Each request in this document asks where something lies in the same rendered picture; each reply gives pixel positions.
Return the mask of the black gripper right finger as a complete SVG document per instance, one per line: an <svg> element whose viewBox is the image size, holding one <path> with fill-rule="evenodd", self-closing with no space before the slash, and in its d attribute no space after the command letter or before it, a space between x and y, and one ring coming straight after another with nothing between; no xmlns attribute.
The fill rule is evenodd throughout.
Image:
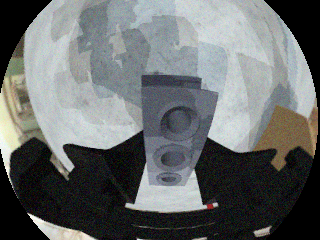
<svg viewBox="0 0 320 240"><path fill-rule="evenodd" d="M255 152L235 152L207 136L203 152L195 165L195 175L201 193L201 203L217 203L217 196L231 188L243 173L253 167L267 164L277 155L277 149L263 149Z"/></svg>

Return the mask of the red peg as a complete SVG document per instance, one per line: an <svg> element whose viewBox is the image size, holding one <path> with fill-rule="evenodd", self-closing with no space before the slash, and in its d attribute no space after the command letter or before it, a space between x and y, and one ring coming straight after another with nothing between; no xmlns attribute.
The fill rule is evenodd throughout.
<svg viewBox="0 0 320 240"><path fill-rule="evenodd" d="M213 207L213 204L207 205L207 209L211 209L211 208L215 208L215 207Z"/></svg>

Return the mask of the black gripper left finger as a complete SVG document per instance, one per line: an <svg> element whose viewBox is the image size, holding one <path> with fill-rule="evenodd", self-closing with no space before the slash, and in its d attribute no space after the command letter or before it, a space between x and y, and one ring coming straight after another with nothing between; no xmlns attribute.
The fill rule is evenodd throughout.
<svg viewBox="0 0 320 240"><path fill-rule="evenodd" d="M135 204L145 169L144 131L109 149L85 148L72 143L65 144L63 149L73 165L107 176L123 193L127 204Z"/></svg>

